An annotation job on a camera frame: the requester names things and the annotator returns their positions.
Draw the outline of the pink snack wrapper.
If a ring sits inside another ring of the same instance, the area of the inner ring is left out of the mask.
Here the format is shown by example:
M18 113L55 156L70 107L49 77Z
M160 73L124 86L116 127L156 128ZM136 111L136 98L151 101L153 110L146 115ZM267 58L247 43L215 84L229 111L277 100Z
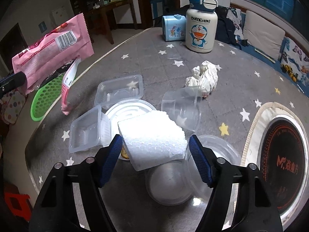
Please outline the pink snack wrapper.
M93 54L90 35L81 13L15 55L12 65L15 73L25 74L26 83L22 90L29 94L64 64L76 58L85 60Z

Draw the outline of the colourful polka dot play tent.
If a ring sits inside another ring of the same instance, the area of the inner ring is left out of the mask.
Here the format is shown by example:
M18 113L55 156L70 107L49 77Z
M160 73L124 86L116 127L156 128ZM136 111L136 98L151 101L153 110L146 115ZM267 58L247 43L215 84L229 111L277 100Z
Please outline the colourful polka dot play tent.
M16 123L26 98L19 90L12 90L1 98L1 119L5 124Z

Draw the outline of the green plastic mesh basket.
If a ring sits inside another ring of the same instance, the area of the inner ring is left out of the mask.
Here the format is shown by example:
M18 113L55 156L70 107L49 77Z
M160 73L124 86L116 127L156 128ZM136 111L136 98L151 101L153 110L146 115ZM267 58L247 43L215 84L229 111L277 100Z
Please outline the green plastic mesh basket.
M57 78L54 78L35 94L30 107L30 117L34 122L42 120L49 107L61 94L63 77L64 74L61 74Z

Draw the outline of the red plastic stool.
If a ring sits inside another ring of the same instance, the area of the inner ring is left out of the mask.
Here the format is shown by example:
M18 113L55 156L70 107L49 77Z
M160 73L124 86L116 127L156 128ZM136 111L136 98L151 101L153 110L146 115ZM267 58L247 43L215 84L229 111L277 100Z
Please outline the red plastic stool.
M4 193L4 201L14 216L23 218L29 222L32 215L32 206L28 194Z

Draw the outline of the small pink wrapper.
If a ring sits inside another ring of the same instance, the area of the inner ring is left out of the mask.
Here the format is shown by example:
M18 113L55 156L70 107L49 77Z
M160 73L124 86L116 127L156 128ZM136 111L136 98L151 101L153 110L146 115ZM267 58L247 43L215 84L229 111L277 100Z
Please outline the small pink wrapper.
M61 89L61 111L65 115L70 114L70 105L68 103L68 94L70 87L73 84L73 81L75 79L78 66L81 62L80 58L76 58L73 63L71 64L70 68L65 73L63 79L62 79L62 89Z

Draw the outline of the induction cooker with steel rim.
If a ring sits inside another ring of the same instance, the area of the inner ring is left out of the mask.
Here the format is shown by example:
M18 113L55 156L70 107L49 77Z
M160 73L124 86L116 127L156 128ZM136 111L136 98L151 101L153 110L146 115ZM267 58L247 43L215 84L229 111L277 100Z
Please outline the induction cooker with steel rim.
M270 186L283 230L308 210L308 133L296 114L277 102L257 111L241 165L254 163Z

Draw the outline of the round clear plastic bowl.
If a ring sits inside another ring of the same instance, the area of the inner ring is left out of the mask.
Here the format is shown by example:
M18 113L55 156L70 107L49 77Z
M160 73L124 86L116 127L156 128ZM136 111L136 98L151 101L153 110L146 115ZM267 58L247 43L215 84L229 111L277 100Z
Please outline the round clear plastic bowl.
M232 165L240 164L240 156L227 141L212 135L198 136L201 144L213 150ZM208 203L212 189L203 183L190 150L183 160L174 160L149 170L146 187L150 197L166 206L180 205L191 197Z

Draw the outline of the clear square plastic container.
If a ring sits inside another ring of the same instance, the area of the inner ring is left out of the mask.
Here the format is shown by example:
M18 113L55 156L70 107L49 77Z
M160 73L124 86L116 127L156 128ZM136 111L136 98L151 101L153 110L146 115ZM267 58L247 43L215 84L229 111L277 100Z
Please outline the clear square plastic container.
M111 140L110 119L97 105L72 122L69 152L76 153L99 145L105 147Z

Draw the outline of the clear rectangular plastic tray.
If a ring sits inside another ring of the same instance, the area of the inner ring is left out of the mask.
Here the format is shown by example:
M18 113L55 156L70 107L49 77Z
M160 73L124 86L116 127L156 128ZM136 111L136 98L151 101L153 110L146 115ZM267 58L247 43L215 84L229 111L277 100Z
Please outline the clear rectangular plastic tray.
M139 74L101 82L96 91L94 106L109 109L123 100L143 97L143 77Z

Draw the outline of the dark wooden table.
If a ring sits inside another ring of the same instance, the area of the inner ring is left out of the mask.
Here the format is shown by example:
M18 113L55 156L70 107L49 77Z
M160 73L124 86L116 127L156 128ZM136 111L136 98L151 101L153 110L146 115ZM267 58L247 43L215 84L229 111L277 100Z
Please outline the dark wooden table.
M127 5L129 6L133 23L129 24L130 27L126 26L125 28L134 28L135 30L137 30L138 23L133 0L113 1L106 5L103 5L102 7L99 7L98 9L91 9L85 12L84 16L87 20L90 20L92 17L97 17L98 22L96 23L94 33L105 35L110 44L114 44L112 29L117 29L118 26L121 26L121 24L118 24L116 22L114 10Z

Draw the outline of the round white plastic lid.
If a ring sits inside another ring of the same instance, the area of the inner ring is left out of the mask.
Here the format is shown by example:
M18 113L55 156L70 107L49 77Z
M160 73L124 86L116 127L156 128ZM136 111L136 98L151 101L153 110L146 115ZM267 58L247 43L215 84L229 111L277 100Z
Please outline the round white plastic lid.
M136 99L123 100L113 105L104 115L107 118L101 122L101 141L103 141L103 145L108 145L116 134L120 134L118 122L155 110L155 107L150 103Z

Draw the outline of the white foam block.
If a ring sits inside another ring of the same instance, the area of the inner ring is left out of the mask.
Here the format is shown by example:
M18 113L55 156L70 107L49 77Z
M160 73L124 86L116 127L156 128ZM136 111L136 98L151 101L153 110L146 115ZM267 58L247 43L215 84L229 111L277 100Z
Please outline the white foam block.
M126 152L136 171L146 170L185 156L187 140L166 112L150 111L118 122Z

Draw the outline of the clear plastic cup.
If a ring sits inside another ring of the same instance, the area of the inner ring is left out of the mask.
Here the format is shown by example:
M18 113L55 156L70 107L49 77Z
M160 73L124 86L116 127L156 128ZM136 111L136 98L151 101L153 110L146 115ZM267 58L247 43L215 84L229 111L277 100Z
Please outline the clear plastic cup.
M183 87L164 94L161 110L181 128L197 131L202 114L201 101L202 96L197 87Z

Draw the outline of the crumpled white tissue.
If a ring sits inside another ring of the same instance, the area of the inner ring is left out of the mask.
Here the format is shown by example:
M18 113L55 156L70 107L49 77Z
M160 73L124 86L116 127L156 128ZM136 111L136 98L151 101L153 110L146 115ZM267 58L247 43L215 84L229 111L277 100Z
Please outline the crumpled white tissue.
M208 97L217 87L220 66L207 60L192 69L192 76L185 79L186 87L197 87L203 98Z

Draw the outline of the dark clothes pile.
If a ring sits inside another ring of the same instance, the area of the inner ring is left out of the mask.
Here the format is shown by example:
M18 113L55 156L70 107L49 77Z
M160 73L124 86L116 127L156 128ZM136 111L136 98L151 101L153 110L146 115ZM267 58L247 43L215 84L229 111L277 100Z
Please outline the dark clothes pile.
M189 5L181 7L180 9L181 15L184 15L186 17L186 11L189 9L189 7L190 7ZM218 40L223 43L232 44L235 46L237 44L235 35L236 27L233 21L227 18L227 13L229 11L230 10L228 7L223 7L220 5L215 10L218 16L215 41Z

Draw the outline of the white Doraemon water bottle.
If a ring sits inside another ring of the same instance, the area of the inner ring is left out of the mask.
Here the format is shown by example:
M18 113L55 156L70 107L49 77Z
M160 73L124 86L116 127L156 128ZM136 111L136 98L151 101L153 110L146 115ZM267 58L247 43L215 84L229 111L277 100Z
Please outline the white Doraemon water bottle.
M199 52L211 52L214 46L218 16L215 12L217 0L189 0L186 11L185 45Z

